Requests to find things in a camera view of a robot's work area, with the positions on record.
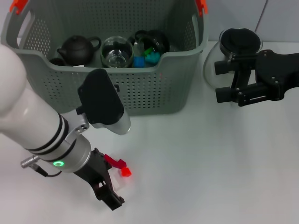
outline black lid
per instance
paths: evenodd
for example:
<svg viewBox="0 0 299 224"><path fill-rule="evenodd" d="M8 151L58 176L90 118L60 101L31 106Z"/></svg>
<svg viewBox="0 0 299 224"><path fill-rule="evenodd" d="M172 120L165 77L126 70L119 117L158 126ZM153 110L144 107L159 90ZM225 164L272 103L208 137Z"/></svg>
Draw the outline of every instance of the black lid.
<svg viewBox="0 0 299 224"><path fill-rule="evenodd" d="M67 39L62 48L67 50L81 50L86 48L89 41L83 36L72 36Z"/></svg>
<svg viewBox="0 0 299 224"><path fill-rule="evenodd" d="M246 28L231 28L226 30L222 34L220 42L226 51L238 55L254 54L258 52L261 47L261 40L259 36L255 32Z"/></svg>

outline orange basket clip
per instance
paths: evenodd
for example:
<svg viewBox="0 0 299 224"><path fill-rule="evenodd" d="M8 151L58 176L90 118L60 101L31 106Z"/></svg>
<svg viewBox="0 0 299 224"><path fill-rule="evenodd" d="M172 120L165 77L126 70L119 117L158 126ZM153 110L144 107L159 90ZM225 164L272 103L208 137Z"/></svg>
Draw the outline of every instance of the orange basket clip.
<svg viewBox="0 0 299 224"><path fill-rule="evenodd" d="M24 7L26 6L28 0L14 0L14 2L11 4L9 11L12 12L14 7L17 7L18 10L16 11L16 14L20 14Z"/></svg>
<svg viewBox="0 0 299 224"><path fill-rule="evenodd" d="M204 9L205 14L209 14L206 0L196 0L196 4L198 7L199 15L202 16L202 9Z"/></svg>

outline gray plastic basket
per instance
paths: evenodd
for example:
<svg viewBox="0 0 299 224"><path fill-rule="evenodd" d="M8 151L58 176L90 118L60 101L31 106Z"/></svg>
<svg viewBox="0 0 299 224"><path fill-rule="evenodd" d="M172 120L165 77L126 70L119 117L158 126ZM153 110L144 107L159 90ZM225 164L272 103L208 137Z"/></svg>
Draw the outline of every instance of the gray plastic basket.
<svg viewBox="0 0 299 224"><path fill-rule="evenodd" d="M208 39L207 14L199 16L195 0L29 0L17 15L8 13L1 35L24 62L32 88L55 110L80 106L77 88L86 75L101 67L61 67L49 59L72 35L129 37L138 30L159 29L181 50L162 55L157 66L142 69L106 69L129 115L168 114L186 103L199 54ZM21 43L17 37L27 14L30 21Z"/></svg>

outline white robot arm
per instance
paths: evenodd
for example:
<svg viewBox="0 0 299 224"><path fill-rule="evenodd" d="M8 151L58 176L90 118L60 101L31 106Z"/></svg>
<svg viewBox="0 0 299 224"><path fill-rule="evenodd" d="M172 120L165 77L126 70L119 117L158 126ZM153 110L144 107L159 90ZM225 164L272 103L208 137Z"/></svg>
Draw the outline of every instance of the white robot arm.
<svg viewBox="0 0 299 224"><path fill-rule="evenodd" d="M22 61L3 45L0 45L0 68L0 133L33 154L21 163L22 167L31 167L47 176L36 165L42 159L87 181L96 197L112 210L120 207L124 200L113 192L108 173L111 166L97 149L91 150L89 141L81 135L89 124L116 134L126 134L131 128L129 116L106 71L98 69L88 74L78 90L82 106L59 114L26 88Z"/></svg>

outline teapot spout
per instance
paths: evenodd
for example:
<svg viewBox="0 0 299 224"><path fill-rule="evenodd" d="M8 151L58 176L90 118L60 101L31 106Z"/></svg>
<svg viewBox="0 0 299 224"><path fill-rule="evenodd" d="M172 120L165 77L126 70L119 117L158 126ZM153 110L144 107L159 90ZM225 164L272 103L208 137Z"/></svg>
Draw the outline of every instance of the teapot spout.
<svg viewBox="0 0 299 224"><path fill-rule="evenodd" d="M66 56L66 50L63 48L59 48L57 49L57 52L62 56L65 57Z"/></svg>

